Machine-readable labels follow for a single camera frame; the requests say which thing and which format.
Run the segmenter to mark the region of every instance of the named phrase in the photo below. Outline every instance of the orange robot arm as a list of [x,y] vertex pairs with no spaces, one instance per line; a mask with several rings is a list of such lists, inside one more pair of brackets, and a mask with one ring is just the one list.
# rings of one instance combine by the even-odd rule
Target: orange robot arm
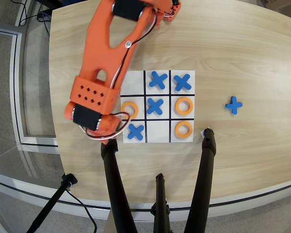
[[[158,20],[164,18],[165,11],[168,11],[168,15],[175,16],[171,0],[118,1],[120,2],[102,0],[95,12],[87,30],[82,68],[79,76],[75,77],[70,95],[71,102],[65,110],[67,119],[79,124],[91,138],[99,140],[108,140],[116,136],[120,129],[124,129],[120,127],[121,119],[113,115],[112,111],[137,48],[136,44],[154,28]],[[136,11],[130,13],[129,7],[127,11],[125,3],[130,7],[132,5]],[[116,48],[111,48],[109,31],[114,12],[120,16],[127,15],[128,18],[136,20],[137,24],[125,40]],[[150,30],[142,36],[150,22]],[[97,78],[101,70],[106,73],[105,81]]]

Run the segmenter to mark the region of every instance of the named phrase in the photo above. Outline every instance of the blue x piece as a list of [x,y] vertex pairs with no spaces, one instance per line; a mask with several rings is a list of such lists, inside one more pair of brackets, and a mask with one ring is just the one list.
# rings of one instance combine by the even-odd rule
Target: blue x piece
[[136,137],[139,141],[141,141],[144,137],[141,135],[141,131],[145,129],[143,125],[140,125],[138,128],[136,128],[133,124],[130,124],[128,126],[130,129],[130,134],[128,134],[128,139],[133,139]]
[[243,106],[243,103],[237,102],[237,98],[235,96],[232,96],[231,103],[228,103],[226,105],[227,109],[232,109],[232,114],[237,115],[238,108],[241,108]]
[[156,71],[153,71],[152,77],[153,77],[153,80],[149,84],[150,87],[154,87],[155,85],[158,85],[160,87],[160,89],[162,89],[162,90],[165,89],[165,85],[163,83],[163,80],[168,78],[167,74],[162,74],[161,76],[159,76]]
[[155,102],[153,99],[149,98],[147,102],[150,104],[149,109],[146,111],[148,114],[151,114],[154,111],[157,112],[158,115],[163,114],[163,111],[160,109],[160,106],[164,103],[162,99]]
[[174,77],[174,79],[178,82],[178,85],[176,86],[176,91],[180,91],[183,87],[191,90],[192,86],[188,84],[189,78],[189,74],[184,75],[183,78],[180,78],[178,75],[176,75]]

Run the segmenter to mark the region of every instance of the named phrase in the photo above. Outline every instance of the floor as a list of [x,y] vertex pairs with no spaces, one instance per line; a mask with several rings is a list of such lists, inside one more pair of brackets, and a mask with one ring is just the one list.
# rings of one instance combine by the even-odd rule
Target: floor
[[[242,0],[263,7],[260,0]],[[37,3],[32,15],[40,5]],[[14,25],[19,5],[0,0],[0,22]],[[291,17],[291,6],[280,10]],[[28,21],[24,57],[24,105],[27,133],[55,136],[49,95],[49,40],[43,23]],[[64,173],[59,155],[18,151],[11,121],[9,62],[11,38],[0,35],[0,168],[44,180],[60,181]],[[0,218],[8,232],[24,232],[40,207],[0,193]],[[98,220],[102,233],[105,221]],[[172,222],[174,232],[183,232],[185,222]],[[153,223],[137,223],[138,232],[152,232]],[[92,232],[89,218],[52,211],[37,232]],[[231,215],[209,218],[207,233],[291,233],[291,196],[271,204]]]

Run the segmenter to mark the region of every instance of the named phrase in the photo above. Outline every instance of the tripod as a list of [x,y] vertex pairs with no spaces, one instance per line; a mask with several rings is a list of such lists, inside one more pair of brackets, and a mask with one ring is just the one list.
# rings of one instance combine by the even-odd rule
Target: tripod
[[[116,139],[109,140],[107,145],[101,144],[101,157],[104,162],[115,227],[117,233],[137,233],[136,225],[131,215],[116,162],[115,153],[117,151],[118,148]],[[216,144],[214,140],[214,133],[211,129],[205,129],[204,140],[202,143],[202,156],[195,191],[184,233],[205,232],[211,193],[213,160],[215,155]],[[68,187],[71,187],[73,184],[78,182],[73,174],[64,175],[62,179],[62,185],[33,221],[27,233],[35,232],[52,210],[63,192]],[[165,196],[165,180],[163,174],[161,173],[156,176],[156,202],[153,204],[150,212],[154,215],[153,233],[172,233],[169,221],[170,209]],[[97,226],[88,211],[87,213],[94,223],[96,231]]]

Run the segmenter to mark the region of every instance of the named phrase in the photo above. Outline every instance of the wooden table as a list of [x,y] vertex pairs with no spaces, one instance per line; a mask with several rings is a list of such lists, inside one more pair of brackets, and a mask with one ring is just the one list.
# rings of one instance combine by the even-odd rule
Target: wooden table
[[[98,0],[53,11],[49,73],[53,119],[66,173],[80,198],[109,201],[100,144],[88,139],[64,109],[79,74],[86,30]],[[135,23],[116,19],[114,46]],[[123,144],[117,161],[129,202],[155,201],[155,176],[165,176],[169,202],[190,201],[201,153],[201,133],[215,132],[212,198],[291,180],[291,18],[234,0],[183,0],[172,23],[144,39],[129,70],[195,70],[193,143]],[[238,115],[225,109],[231,96]]]

